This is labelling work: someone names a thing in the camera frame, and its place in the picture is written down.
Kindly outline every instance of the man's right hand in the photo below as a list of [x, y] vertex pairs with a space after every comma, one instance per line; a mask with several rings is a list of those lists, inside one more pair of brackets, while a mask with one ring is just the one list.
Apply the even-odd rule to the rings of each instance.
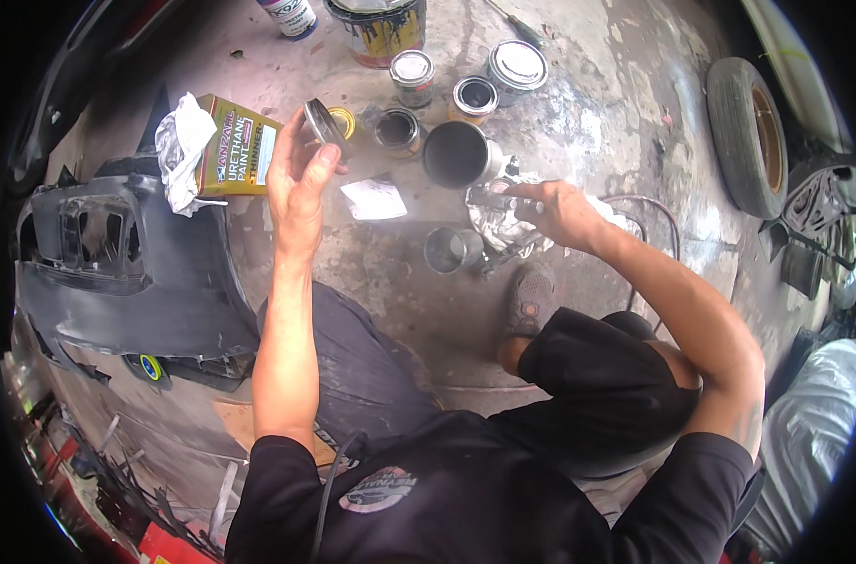
[[542, 214], [523, 212], [516, 217], [535, 224], [541, 233], [560, 246], [596, 254], [597, 242], [613, 227], [590, 205], [584, 191], [565, 180], [518, 184], [510, 187], [506, 194], [542, 201]]

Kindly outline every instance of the dark pants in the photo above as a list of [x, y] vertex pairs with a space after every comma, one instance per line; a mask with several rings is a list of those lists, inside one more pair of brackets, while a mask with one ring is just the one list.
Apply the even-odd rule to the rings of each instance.
[[[328, 445], [362, 431], [367, 440], [346, 454], [368, 457], [438, 415], [415, 386], [409, 351], [378, 331], [353, 299], [314, 282], [312, 325], [321, 384], [315, 423]], [[599, 321], [560, 308], [519, 361], [519, 376], [552, 399], [497, 413], [488, 424], [572, 478], [636, 467], [679, 436], [699, 397], [679, 388], [643, 343], [655, 339], [631, 312]]]

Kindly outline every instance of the man's left hand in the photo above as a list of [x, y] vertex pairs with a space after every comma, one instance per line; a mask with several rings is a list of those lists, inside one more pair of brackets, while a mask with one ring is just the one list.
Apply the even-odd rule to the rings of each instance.
[[346, 167], [338, 165], [339, 147], [310, 143], [314, 134], [303, 131], [304, 122], [300, 107], [278, 134], [265, 186], [275, 224], [275, 254], [310, 262], [321, 242], [321, 192], [334, 171], [346, 172]]

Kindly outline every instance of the plastic bag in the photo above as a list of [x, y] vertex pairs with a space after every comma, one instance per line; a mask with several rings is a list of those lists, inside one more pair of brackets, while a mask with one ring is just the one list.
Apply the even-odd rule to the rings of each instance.
[[814, 351], [763, 420], [763, 491], [741, 535], [764, 559], [801, 535], [841, 465], [856, 423], [856, 341]]

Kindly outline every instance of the gray sneaker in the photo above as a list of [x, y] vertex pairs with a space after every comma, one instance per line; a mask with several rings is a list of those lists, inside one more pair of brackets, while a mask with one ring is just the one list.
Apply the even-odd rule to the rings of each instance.
[[553, 270], [543, 265], [524, 266], [515, 277], [505, 336], [536, 337], [557, 310], [555, 290]]

